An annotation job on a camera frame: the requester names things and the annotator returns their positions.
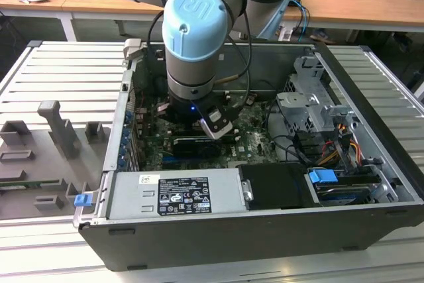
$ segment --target ur logo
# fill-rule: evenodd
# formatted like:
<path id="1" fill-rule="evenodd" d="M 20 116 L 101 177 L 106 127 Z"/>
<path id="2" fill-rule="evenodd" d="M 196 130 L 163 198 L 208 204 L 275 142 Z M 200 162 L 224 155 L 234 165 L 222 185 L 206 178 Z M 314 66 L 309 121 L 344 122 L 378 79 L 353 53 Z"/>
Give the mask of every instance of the ur logo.
<path id="1" fill-rule="evenodd" d="M 208 0 L 184 0 L 182 7 L 188 13 L 193 13 L 199 19 L 206 19 L 211 12 L 212 3 Z"/>

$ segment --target ur robot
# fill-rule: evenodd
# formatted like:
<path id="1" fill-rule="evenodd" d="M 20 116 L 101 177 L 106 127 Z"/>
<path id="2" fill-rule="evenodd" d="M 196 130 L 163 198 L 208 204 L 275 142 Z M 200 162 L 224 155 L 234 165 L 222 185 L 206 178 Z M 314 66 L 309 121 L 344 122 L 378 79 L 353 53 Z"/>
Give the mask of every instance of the ur robot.
<path id="1" fill-rule="evenodd" d="M 200 120 L 208 137 L 221 138 L 232 129 L 242 105 L 224 108 L 212 92 L 219 50 L 232 30 L 257 38 L 273 37 L 289 0 L 133 1 L 164 8 L 169 103 L 161 112 L 175 121 Z"/>

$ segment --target sticker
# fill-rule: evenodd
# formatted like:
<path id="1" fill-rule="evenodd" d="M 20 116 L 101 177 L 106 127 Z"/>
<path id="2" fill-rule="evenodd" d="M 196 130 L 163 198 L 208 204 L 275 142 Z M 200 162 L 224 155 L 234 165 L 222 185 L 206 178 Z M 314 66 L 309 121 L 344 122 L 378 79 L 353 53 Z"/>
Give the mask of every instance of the sticker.
<path id="1" fill-rule="evenodd" d="M 160 175 L 140 175 L 138 179 L 139 184 L 157 184 L 159 182 Z"/>
<path id="2" fill-rule="evenodd" d="M 157 183 L 159 184 L 159 215 L 183 215 L 188 213 L 212 212 L 211 194 L 209 193 L 209 182 L 207 177 L 176 179 L 158 178 Z"/>

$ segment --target desk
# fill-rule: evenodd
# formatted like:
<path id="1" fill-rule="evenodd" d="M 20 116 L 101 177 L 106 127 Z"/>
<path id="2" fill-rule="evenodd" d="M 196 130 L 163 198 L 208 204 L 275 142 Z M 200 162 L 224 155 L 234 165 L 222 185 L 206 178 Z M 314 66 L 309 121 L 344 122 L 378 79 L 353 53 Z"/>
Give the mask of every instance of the desk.
<path id="1" fill-rule="evenodd" d="M 310 27 L 424 32 L 424 0 L 302 0 Z M 292 19 L 293 9 L 287 12 Z"/>
<path id="2" fill-rule="evenodd" d="M 424 0 L 302 1 L 311 12 L 310 27 L 424 32 Z M 49 0 L 30 5 L 0 0 L 0 10 L 8 16 L 60 19 L 66 38 L 75 41 L 73 19 L 151 21 L 161 8 L 130 0 Z M 288 8 L 284 19 L 298 21 L 298 9 Z"/>

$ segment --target barcode sticker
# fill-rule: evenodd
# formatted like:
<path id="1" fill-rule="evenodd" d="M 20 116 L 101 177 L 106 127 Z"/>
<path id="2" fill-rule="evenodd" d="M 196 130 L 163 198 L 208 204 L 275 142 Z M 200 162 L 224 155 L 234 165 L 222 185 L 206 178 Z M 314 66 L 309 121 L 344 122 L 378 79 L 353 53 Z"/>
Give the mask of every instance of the barcode sticker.
<path id="1" fill-rule="evenodd" d="M 139 184 L 158 184 L 160 175 L 140 175 Z"/>

